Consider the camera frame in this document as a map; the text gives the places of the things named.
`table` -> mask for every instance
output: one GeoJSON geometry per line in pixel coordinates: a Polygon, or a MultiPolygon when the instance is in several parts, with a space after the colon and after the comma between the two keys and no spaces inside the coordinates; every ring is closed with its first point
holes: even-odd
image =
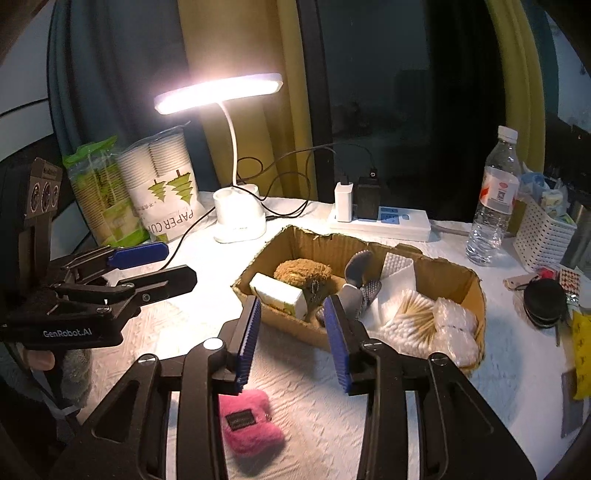
{"type": "MultiPolygon", "coordinates": [[[[200,194],[206,208],[212,194],[200,194]]],[[[268,199],[267,205],[289,212],[301,200],[268,199]]],[[[257,240],[222,245],[212,229],[197,230],[186,237],[171,266],[187,264],[197,272],[192,293],[148,306],[124,329],[122,345],[94,351],[93,390],[85,419],[116,380],[142,353],[160,358],[187,353],[191,347],[216,336],[221,325],[240,315],[242,306],[231,285],[253,257],[283,227],[292,224],[324,234],[330,233],[325,219],[330,205],[311,202],[297,219],[267,223],[266,234],[257,240]]],[[[394,246],[399,241],[357,235],[364,241],[394,246]]],[[[429,242],[414,245],[429,257],[445,257],[476,271],[486,294],[486,354],[471,381],[495,410],[534,465],[544,476],[568,449],[576,432],[560,438],[562,420],[561,375],[574,365],[572,344],[566,331],[556,347],[554,330],[535,329],[514,305],[514,294],[502,280],[523,275],[516,256],[503,253],[495,267],[478,267],[464,254],[466,238],[450,233],[432,233],[429,242]]],[[[169,247],[174,251],[178,240],[169,247]]],[[[153,264],[109,275],[110,281],[146,273],[153,264]]],[[[283,450],[274,450],[255,460],[236,460],[227,452],[230,478],[352,479],[356,478],[361,451],[365,397],[347,397],[335,376],[332,357],[267,326],[261,333],[247,388],[262,388],[271,398],[274,422],[286,434],[283,450]]],[[[409,478],[418,478],[418,443],[414,406],[409,405],[409,478]]],[[[169,445],[175,442],[175,409],[171,410],[169,445]]],[[[174,478],[174,449],[168,449],[167,478],[174,478]]]]}

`power strip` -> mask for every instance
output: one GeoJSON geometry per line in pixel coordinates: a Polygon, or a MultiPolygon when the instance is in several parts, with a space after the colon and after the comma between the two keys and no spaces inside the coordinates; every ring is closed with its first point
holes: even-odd
{"type": "Polygon", "coordinates": [[[380,207],[377,220],[359,219],[355,215],[350,222],[338,222],[335,207],[327,219],[328,226],[335,232],[369,233],[371,235],[397,240],[427,242],[431,234],[431,223],[424,210],[380,207]]]}

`desk lamp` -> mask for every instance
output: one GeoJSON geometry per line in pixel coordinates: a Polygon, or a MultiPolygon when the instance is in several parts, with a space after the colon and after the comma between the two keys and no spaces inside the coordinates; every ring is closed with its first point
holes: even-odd
{"type": "Polygon", "coordinates": [[[214,238],[220,243],[253,240],[267,230],[265,212],[261,201],[256,198],[259,197],[258,187],[254,184],[241,186],[256,197],[235,188],[238,175],[236,132],[230,114],[223,103],[234,98],[269,95],[279,91],[282,85],[283,80],[279,73],[263,73],[198,83],[163,93],[154,99],[154,107],[163,115],[217,103],[228,121],[234,156],[232,186],[222,188],[213,194],[217,214],[214,238]]]}

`plastic bottle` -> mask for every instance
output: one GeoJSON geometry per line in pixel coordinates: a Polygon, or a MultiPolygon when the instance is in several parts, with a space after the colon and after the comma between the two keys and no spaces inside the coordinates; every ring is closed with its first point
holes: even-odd
{"type": "Polygon", "coordinates": [[[470,238],[467,257],[477,265],[488,265],[509,225],[519,190],[521,164],[517,159],[518,133],[499,127],[499,142],[486,159],[484,179],[470,238]]]}

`pink plush toy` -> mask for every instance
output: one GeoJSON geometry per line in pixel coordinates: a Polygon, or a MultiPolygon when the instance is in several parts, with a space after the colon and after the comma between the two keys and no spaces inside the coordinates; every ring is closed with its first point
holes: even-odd
{"type": "Polygon", "coordinates": [[[245,390],[237,397],[220,395],[220,420],[228,446],[238,456],[252,457],[283,443],[283,432],[271,422],[269,397],[262,390],[245,390]]]}

